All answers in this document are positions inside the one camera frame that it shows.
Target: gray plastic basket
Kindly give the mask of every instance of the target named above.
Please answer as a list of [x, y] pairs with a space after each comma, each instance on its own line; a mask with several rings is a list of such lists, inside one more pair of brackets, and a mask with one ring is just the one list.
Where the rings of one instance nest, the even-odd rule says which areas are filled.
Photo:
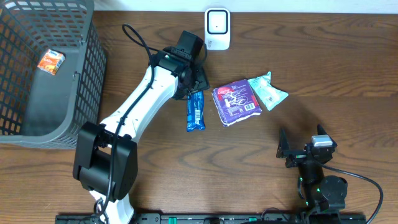
[[[89, 0], [3, 1], [0, 12], [0, 143], [75, 149], [96, 122], [106, 57]], [[37, 68], [47, 49], [66, 56], [53, 76]]]

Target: green and white package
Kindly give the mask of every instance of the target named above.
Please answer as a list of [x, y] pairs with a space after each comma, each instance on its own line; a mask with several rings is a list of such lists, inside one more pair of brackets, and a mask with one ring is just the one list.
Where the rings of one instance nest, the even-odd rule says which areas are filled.
[[271, 85], [271, 72], [257, 78], [249, 79], [248, 81], [251, 88], [257, 93], [269, 111], [289, 95], [284, 91], [275, 89]]

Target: wooden table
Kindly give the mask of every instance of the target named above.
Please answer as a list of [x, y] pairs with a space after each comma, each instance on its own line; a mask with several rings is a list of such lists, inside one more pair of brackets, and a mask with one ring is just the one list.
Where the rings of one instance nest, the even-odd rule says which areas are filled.
[[[151, 47], [175, 45], [183, 30], [203, 37], [203, 13], [95, 12], [109, 51], [99, 120], [130, 95], [147, 67], [144, 49], [121, 24], [132, 24]], [[209, 52], [211, 89], [272, 71], [289, 97], [260, 116], [221, 125], [205, 92], [206, 131], [186, 132], [184, 101], [169, 100], [139, 143], [135, 208], [165, 213], [261, 212], [305, 206], [297, 169], [275, 158], [279, 128], [303, 148], [321, 123], [338, 143], [328, 164], [379, 182], [385, 197], [375, 223], [398, 219], [398, 16], [233, 13], [231, 47]], [[72, 177], [75, 151], [2, 145], [0, 223], [53, 223], [59, 213], [90, 213], [94, 200]], [[325, 171], [326, 174], [339, 175]], [[345, 212], [369, 217], [379, 192], [348, 181]]]

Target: purple snack package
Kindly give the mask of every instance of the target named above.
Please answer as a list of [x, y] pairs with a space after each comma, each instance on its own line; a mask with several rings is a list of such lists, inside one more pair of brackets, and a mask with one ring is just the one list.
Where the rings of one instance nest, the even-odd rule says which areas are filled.
[[261, 114], [261, 108], [247, 80], [213, 90], [213, 99], [224, 127]]

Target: label on package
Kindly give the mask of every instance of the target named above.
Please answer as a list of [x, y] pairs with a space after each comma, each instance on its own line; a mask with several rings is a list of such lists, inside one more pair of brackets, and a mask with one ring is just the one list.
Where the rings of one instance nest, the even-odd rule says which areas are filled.
[[213, 99], [224, 127], [261, 114], [261, 108], [247, 80], [213, 90]]
[[48, 49], [37, 67], [51, 75], [55, 75], [64, 60], [65, 56], [63, 54]]

